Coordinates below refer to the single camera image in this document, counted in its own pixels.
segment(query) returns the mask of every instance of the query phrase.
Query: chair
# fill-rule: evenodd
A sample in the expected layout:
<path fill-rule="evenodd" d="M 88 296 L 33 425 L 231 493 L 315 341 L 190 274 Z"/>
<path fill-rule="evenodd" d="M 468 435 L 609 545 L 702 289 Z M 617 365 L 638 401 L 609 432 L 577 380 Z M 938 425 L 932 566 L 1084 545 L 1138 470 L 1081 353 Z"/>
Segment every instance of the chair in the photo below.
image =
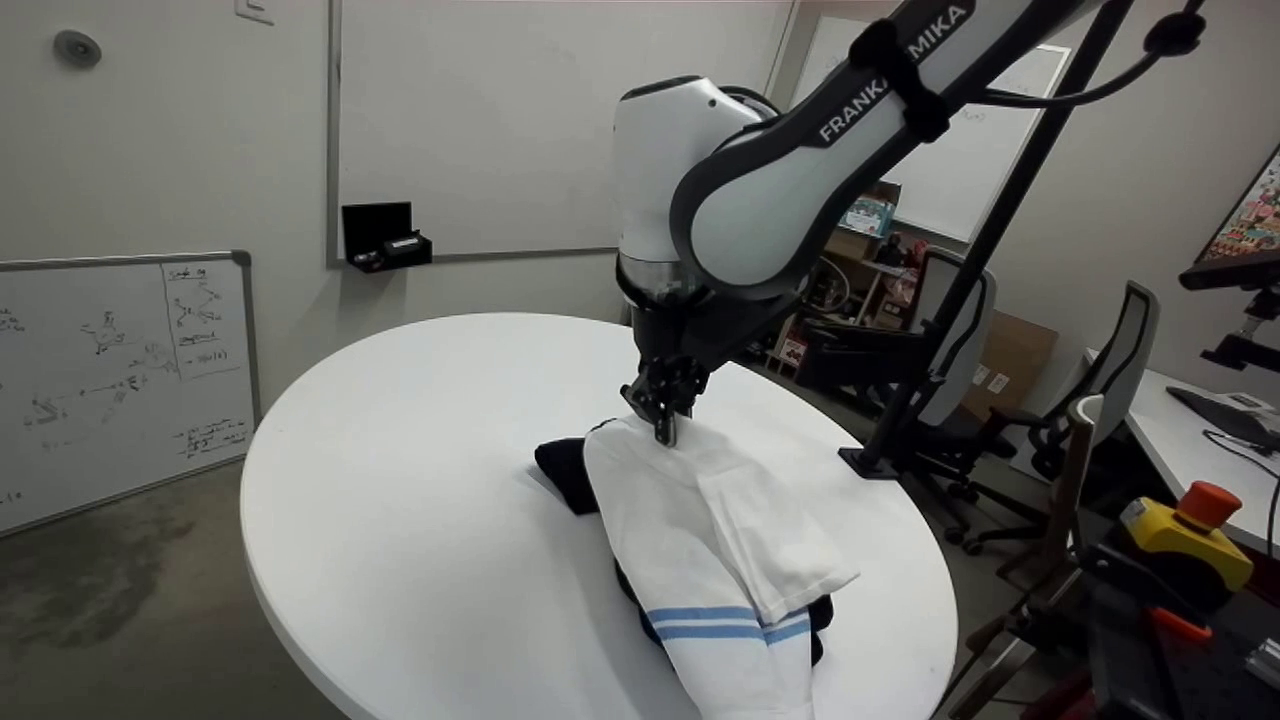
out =
<path fill-rule="evenodd" d="M 1041 545 L 1020 555 L 1041 566 L 1037 583 L 1009 614 L 963 639 L 963 648 L 972 652 L 972 659 L 963 663 L 966 673 L 995 644 L 995 636 L 1009 636 L 972 693 L 955 699 L 951 718 L 974 718 L 1041 648 L 1073 644 L 1077 636 L 1077 628 L 1065 620 L 1065 609 L 1073 606 L 1081 580 L 1073 545 L 1081 539 L 1081 493 L 1088 482 L 1098 416 L 1107 416 L 1102 397 L 1084 397 L 1067 410 L 1065 471 L 1056 478 L 1047 501 L 1053 519 Z"/>
<path fill-rule="evenodd" d="M 974 486 L 972 465 L 982 454 L 1003 446 L 998 441 L 1003 429 L 1029 429 L 1030 470 L 1044 482 L 1056 482 L 1065 471 L 1065 448 L 1073 435 L 1073 422 L 1067 422 L 1073 406 L 1081 397 L 1102 397 L 1102 410 L 1091 425 L 1091 446 L 1107 441 L 1120 429 L 1120 422 L 1137 397 L 1137 383 L 1146 367 L 1154 323 L 1161 323 L 1154 296 L 1138 286 L 1127 286 L 1112 341 L 1095 353 L 1095 359 L 1084 367 L 1084 377 L 1073 383 L 1073 393 L 1065 401 L 1056 401 L 1044 416 L 991 412 L 989 425 L 972 441 L 951 446 L 951 456 L 955 456 L 951 498 L 995 501 L 998 507 L 1023 516 L 1029 525 L 991 529 L 991 532 L 974 532 L 974 536 L 949 532 L 949 539 L 963 545 L 963 552 L 978 552 L 989 539 L 1037 539 L 1044 532 L 1044 525 L 1047 525 L 1044 507 L 1030 507 L 1009 493 L 989 490 L 989 486 Z"/>

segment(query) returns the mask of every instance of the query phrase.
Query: desk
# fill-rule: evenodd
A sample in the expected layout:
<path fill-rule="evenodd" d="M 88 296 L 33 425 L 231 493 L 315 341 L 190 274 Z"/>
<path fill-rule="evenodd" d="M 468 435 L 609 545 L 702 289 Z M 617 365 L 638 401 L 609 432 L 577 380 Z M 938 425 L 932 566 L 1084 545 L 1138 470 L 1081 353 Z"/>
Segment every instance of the desk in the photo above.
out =
<path fill-rule="evenodd" d="M 1190 387 L 1164 373 L 1144 373 L 1124 425 L 1133 429 L 1170 498 L 1184 498 L 1190 482 L 1215 482 L 1235 493 L 1245 507 L 1230 516 L 1227 536 L 1250 552 L 1267 552 L 1267 503 L 1275 482 L 1203 441 L 1209 425 L 1167 397 L 1170 383 Z"/>
<path fill-rule="evenodd" d="M 693 720 L 638 636 L 600 519 L 577 519 L 533 448 L 624 412 L 626 330 L 454 317 L 360 341 L 303 373 L 245 460 L 245 550 L 285 648 L 347 718 Z M 793 393 L 725 367 L 699 422 L 793 470 L 861 566 L 834 592 L 815 718 L 928 718 L 955 657 L 949 566 L 900 486 Z"/>

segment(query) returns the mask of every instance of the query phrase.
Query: red object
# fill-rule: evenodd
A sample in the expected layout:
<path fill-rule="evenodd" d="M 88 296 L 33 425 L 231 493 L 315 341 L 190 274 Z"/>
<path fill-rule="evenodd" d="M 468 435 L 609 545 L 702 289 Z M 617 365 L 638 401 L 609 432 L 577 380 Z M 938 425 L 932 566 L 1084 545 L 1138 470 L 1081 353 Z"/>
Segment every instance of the red object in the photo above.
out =
<path fill-rule="evenodd" d="M 1167 636 L 1179 636 L 1189 644 L 1209 644 L 1210 639 L 1210 628 L 1209 625 L 1190 625 L 1167 609 L 1151 609 L 1151 625 L 1154 633 L 1167 633 Z"/>
<path fill-rule="evenodd" d="M 906 265 L 913 265 L 913 270 L 925 270 L 925 257 L 928 257 L 928 243 L 913 243 L 913 249 L 906 249 Z"/>
<path fill-rule="evenodd" d="M 1225 519 L 1241 507 L 1241 498 L 1230 498 L 1219 486 L 1197 482 L 1189 498 L 1176 503 L 1176 516 L 1200 532 L 1225 529 Z"/>

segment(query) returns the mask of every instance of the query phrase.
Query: yellow object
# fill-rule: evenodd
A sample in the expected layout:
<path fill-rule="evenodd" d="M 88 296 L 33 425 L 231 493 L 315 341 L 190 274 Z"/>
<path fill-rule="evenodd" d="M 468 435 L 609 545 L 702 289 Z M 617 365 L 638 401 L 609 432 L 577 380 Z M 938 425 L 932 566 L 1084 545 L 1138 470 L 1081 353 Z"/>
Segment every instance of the yellow object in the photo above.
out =
<path fill-rule="evenodd" d="M 1209 568 L 1215 568 L 1227 592 L 1241 592 L 1250 575 L 1250 560 L 1219 529 L 1190 529 L 1176 516 L 1176 507 L 1146 498 L 1133 501 L 1120 525 L 1138 552 L 1176 552 L 1203 560 Z"/>

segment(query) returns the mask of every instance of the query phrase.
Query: whiteboard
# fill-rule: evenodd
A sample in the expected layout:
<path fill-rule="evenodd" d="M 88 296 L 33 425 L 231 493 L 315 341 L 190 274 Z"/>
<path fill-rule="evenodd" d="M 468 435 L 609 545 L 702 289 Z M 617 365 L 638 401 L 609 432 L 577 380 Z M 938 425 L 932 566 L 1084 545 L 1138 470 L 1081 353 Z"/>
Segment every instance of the whiteboard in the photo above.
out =
<path fill-rule="evenodd" d="M 795 100 L 808 98 L 865 34 L 865 19 L 823 18 L 808 45 Z M 1065 80 L 1067 48 L 1041 45 L 1017 62 L 991 90 L 1047 98 Z M 1041 111 L 966 103 L 951 115 L 951 132 L 918 146 L 882 179 L 900 183 L 894 222 L 972 243 L 982 227 L 1010 163 L 1023 156 Z"/>
<path fill-rule="evenodd" d="M 413 200 L 435 257 L 617 249 L 617 100 L 762 92 L 793 4 L 334 0 L 334 203 Z"/>
<path fill-rule="evenodd" d="M 0 265 L 0 532 L 249 454 L 249 257 Z"/>

